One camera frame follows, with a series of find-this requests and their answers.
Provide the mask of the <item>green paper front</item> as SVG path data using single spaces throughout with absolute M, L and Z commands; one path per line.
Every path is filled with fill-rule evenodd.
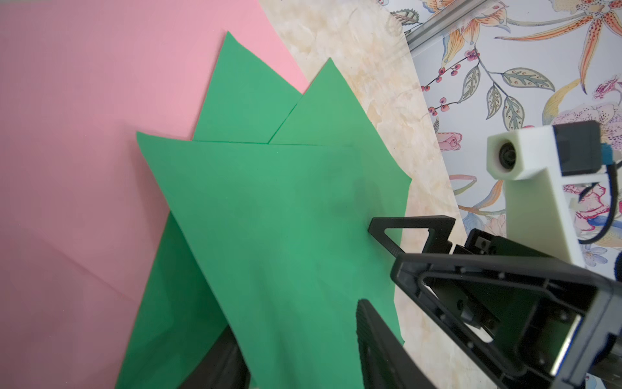
M 405 212 L 389 152 L 137 141 L 259 387 L 362 387 L 358 301 L 399 329 L 393 259 L 368 231 Z

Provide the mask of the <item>green paper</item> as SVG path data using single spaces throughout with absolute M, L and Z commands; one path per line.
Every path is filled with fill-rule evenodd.
M 137 141 L 259 387 L 362 387 L 358 301 L 399 329 L 393 259 L 368 231 L 405 212 L 389 152 Z
M 386 148 L 332 60 L 328 60 L 306 93 L 270 138 L 270 146 L 351 147 L 360 159 L 363 201 L 373 217 L 401 217 L 411 178 Z

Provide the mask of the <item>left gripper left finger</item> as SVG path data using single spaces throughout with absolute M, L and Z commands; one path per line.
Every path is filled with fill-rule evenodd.
M 231 327 L 214 345 L 179 389 L 249 389 L 250 372 Z

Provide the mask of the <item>green paper hidden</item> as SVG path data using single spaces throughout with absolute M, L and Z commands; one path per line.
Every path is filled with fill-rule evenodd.
M 301 93 L 227 34 L 195 141 L 266 144 Z M 228 327 L 182 231 L 168 216 L 134 321 L 118 388 L 177 388 Z

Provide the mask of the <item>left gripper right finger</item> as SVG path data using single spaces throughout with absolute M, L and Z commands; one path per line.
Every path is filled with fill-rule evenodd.
M 370 301 L 356 308 L 356 335 L 366 389 L 434 389 Z

